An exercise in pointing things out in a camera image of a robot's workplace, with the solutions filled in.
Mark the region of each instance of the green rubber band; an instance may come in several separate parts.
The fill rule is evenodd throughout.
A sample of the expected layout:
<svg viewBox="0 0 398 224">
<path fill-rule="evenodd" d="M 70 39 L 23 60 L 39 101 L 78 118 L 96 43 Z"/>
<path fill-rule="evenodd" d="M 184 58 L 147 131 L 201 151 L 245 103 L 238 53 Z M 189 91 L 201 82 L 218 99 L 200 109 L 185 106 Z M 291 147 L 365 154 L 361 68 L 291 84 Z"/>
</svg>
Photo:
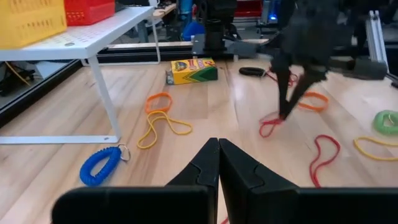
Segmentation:
<svg viewBox="0 0 398 224">
<path fill-rule="evenodd" d="M 389 119 L 392 126 L 385 126 L 384 121 Z M 378 112 L 373 120 L 374 129 L 385 135 L 398 135 L 398 112 L 384 110 Z"/>
</svg>

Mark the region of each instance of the yellow basket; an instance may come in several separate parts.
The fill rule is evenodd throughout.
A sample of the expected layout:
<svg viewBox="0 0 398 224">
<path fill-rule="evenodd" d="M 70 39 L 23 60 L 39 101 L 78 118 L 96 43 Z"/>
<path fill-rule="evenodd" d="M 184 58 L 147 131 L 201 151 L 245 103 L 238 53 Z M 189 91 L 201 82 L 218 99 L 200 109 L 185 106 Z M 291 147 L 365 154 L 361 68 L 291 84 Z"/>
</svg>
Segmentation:
<svg viewBox="0 0 398 224">
<path fill-rule="evenodd" d="M 63 0 L 0 0 L 0 49 L 15 49 L 67 29 Z"/>
</svg>

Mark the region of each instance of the blue spiral wrist keychain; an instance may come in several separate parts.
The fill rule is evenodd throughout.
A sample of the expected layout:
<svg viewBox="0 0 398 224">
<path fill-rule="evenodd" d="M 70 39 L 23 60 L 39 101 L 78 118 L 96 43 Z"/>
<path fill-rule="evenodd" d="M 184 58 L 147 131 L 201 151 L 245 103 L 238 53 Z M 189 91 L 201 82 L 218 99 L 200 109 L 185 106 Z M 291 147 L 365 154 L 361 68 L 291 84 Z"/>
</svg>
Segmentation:
<svg viewBox="0 0 398 224">
<path fill-rule="evenodd" d="M 129 157 L 127 159 L 122 156 L 124 151 L 128 152 Z M 92 176 L 91 171 L 94 169 L 95 165 L 107 157 L 109 157 L 109 159 L 105 166 L 97 174 Z M 120 144 L 118 146 L 104 148 L 90 156 L 90 158 L 88 158 L 82 165 L 80 168 L 80 179 L 87 186 L 98 186 L 112 173 L 113 170 L 115 170 L 120 160 L 127 162 L 130 158 L 130 151 L 125 145 Z"/>
</svg>

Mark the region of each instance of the white table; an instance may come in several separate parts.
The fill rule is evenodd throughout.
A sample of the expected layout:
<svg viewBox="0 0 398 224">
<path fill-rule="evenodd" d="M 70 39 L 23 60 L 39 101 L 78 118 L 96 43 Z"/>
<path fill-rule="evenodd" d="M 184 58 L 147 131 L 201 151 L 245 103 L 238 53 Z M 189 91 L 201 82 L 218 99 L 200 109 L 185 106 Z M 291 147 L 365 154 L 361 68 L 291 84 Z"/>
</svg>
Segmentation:
<svg viewBox="0 0 398 224">
<path fill-rule="evenodd" d="M 66 32 L 30 45 L 23 49 L 0 50 L 0 61 L 20 60 L 56 60 L 56 59 L 88 59 L 93 70 L 101 98 L 109 116 L 114 136 L 0 136 L 0 144 L 63 144 L 63 143 L 116 143 L 120 140 L 121 130 L 116 112 L 109 97 L 106 84 L 101 73 L 96 54 L 132 29 L 140 21 L 151 18 L 153 7 L 129 7 L 117 12 L 113 17 L 92 26 L 69 27 Z M 152 26 L 156 42 L 157 62 L 160 52 L 155 26 Z"/>
</svg>

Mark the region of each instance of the blue object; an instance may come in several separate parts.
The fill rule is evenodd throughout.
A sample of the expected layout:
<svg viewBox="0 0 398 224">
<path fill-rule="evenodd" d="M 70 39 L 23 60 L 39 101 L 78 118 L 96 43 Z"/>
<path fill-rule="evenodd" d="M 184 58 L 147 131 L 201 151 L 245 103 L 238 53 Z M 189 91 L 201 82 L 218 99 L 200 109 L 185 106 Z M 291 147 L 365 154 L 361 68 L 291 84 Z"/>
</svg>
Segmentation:
<svg viewBox="0 0 398 224">
<path fill-rule="evenodd" d="M 180 16 L 183 21 L 184 28 L 192 21 L 192 6 L 193 0 L 180 1 Z"/>
<path fill-rule="evenodd" d="M 198 22 L 191 22 L 182 32 L 182 39 L 184 41 L 191 41 L 191 36 L 196 34 L 204 34 L 205 28 Z"/>
<path fill-rule="evenodd" d="M 94 153 L 80 168 L 80 179 L 87 186 L 98 186 L 100 185 L 118 166 L 121 160 L 122 151 L 119 147 L 107 147 L 96 153 Z M 95 176 L 91 175 L 91 171 L 94 166 L 97 165 L 101 160 L 109 157 L 105 166 Z"/>
</svg>

